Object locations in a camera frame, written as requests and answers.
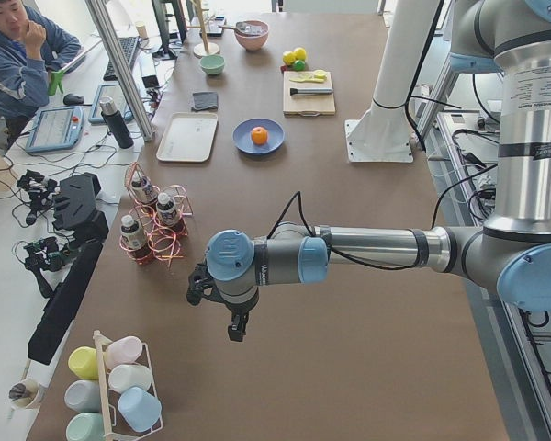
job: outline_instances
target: computer mouse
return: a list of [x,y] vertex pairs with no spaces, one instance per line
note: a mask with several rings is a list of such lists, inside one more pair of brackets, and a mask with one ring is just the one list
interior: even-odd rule
[[78,106],[84,103],[84,97],[74,94],[67,94],[63,97],[63,104],[65,106]]

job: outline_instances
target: keyboard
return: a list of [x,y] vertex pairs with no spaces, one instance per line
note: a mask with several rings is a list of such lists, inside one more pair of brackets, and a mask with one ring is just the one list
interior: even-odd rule
[[[139,48],[139,37],[119,37],[118,41],[120,42],[120,47],[122,48],[127,63],[129,64],[130,69],[135,65],[137,60],[137,49]],[[104,72],[102,77],[104,81],[115,81],[118,80],[112,62],[108,61],[108,67]]]

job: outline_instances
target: pink bowl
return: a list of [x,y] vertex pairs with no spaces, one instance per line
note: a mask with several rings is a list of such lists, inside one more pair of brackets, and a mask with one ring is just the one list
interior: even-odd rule
[[261,26],[265,29],[265,32],[261,35],[244,35],[235,30],[235,39],[239,41],[239,44],[242,45],[247,51],[257,51],[261,49],[262,46],[267,41],[267,36],[269,35],[269,27],[267,23],[259,20],[245,20],[247,23],[252,25]]

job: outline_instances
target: folded cloth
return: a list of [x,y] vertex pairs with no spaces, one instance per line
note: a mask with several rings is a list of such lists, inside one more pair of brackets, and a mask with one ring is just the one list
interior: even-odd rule
[[208,110],[209,108],[219,108],[219,94],[216,92],[194,92],[194,106],[192,110],[199,112],[200,110]]

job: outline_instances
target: blue plate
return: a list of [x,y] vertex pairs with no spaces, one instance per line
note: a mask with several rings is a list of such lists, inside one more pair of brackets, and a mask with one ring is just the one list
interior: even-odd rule
[[[257,145],[251,141],[251,130],[257,126],[262,126],[269,131],[267,142],[263,145]],[[282,142],[284,142],[284,129],[271,119],[247,119],[236,127],[232,133],[232,139],[240,151],[260,156],[274,152],[282,145]]]

